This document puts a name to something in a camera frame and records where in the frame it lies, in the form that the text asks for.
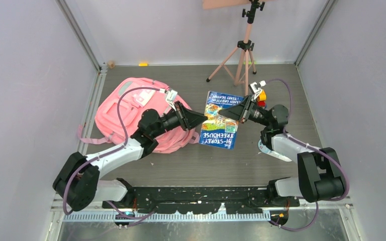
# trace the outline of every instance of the backpack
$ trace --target backpack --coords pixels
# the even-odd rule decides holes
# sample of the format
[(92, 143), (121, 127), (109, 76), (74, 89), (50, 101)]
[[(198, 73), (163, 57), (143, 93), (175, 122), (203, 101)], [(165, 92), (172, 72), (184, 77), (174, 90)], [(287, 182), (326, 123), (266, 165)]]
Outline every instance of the backpack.
[[(95, 124), (104, 135), (101, 139), (81, 138), (82, 127), (78, 129), (78, 137), (84, 143), (99, 145), (102, 143), (114, 143), (116, 145), (123, 143), (124, 131), (117, 114), (117, 104), (120, 96), (127, 90), (136, 87), (154, 87), (168, 89), (169, 86), (148, 78), (128, 78), (103, 101), (98, 107), (95, 115)], [(186, 108), (190, 106), (177, 95), (175, 101), (180, 101)], [(165, 101), (165, 93), (150, 89), (135, 90), (127, 95), (121, 101), (120, 114), (122, 121), (127, 129), (128, 136), (131, 136), (136, 130), (142, 113), (147, 109), (155, 109), (160, 116), (171, 110), (169, 104)], [(158, 146), (153, 150), (154, 153), (172, 153), (187, 143), (197, 143), (199, 134), (195, 130), (184, 131), (181, 127), (172, 129), (156, 138)]]

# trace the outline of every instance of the black tripod clamp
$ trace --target black tripod clamp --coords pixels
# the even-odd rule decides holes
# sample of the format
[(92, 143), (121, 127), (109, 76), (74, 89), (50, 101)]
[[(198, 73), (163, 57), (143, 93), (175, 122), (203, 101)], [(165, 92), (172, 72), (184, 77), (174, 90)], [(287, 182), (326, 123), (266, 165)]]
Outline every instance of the black tripod clamp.
[(249, 0), (251, 2), (251, 9), (249, 11), (246, 11), (246, 9), (243, 9), (242, 17), (245, 16), (248, 17), (248, 23), (253, 24), (254, 18), (255, 18), (255, 11), (257, 9), (260, 9), (260, 11), (263, 10), (265, 2), (259, 3), (259, 0)]

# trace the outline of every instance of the metal frame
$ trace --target metal frame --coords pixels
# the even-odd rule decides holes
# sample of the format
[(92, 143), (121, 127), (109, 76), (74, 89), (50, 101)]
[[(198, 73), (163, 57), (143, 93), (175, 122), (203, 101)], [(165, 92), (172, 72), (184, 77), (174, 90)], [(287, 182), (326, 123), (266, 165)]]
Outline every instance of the metal frame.
[(312, 31), (309, 34), (309, 37), (307, 38), (303, 48), (300, 51), (300, 54), (298, 55), (295, 65), (298, 67), (301, 64), (301, 61), (304, 59), (304, 56), (306, 55), (307, 51), (309, 50), (312, 42), (314, 41), (314, 38), (320, 31), (321, 27), (325, 23), (326, 19), (328, 18), (332, 8), (334, 5), (338, 2), (338, 0), (328, 0), (323, 7), (322, 12), (320, 13), (319, 17), (317, 18), (317, 21), (312, 29)]
[(97, 60), (97, 58), (94, 55), (94, 52), (91, 49), (91, 46), (89, 45), (88, 41), (85, 38), (85, 35), (82, 33), (82, 30), (79, 27), (79, 24), (77, 23), (72, 11), (70, 10), (70, 7), (68, 6), (66, 0), (55, 0), (60, 7), (61, 11), (63, 12), (64, 16), (66, 17), (67, 21), (70, 24), (70, 27), (73, 29), (77, 39), (79, 40), (80, 44), (82, 45), (83, 49), (85, 50), (86, 54), (88, 55), (88, 58), (90, 59), (91, 63), (93, 64), (94, 68), (97, 71), (101, 70), (101, 66)]

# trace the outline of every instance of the book cover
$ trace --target book cover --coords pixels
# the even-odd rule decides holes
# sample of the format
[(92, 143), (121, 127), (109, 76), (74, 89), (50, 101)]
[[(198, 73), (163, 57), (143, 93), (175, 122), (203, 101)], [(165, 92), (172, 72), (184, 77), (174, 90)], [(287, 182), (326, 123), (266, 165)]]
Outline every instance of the book cover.
[(215, 91), (208, 92), (205, 106), (205, 115), (208, 120), (202, 123), (200, 144), (230, 150), (234, 148), (239, 123), (219, 115), (218, 111), (237, 105), (242, 100), (241, 96)]

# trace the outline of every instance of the white wall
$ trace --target white wall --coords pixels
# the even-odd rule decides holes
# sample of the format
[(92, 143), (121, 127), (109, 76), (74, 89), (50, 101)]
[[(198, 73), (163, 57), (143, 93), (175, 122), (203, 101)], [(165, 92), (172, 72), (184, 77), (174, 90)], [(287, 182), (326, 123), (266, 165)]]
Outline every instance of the white wall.
[[(326, 1), (267, 2), (252, 28), (256, 61), (294, 62)], [(117, 65), (220, 63), (243, 40), (242, 9), (250, 8), (203, 10), (201, 0), (68, 2), (96, 55)]]
[(43, 240), (95, 75), (55, 1), (0, 1), (0, 240)]
[(368, 240), (386, 240), (386, 1), (339, 0), (300, 66)]

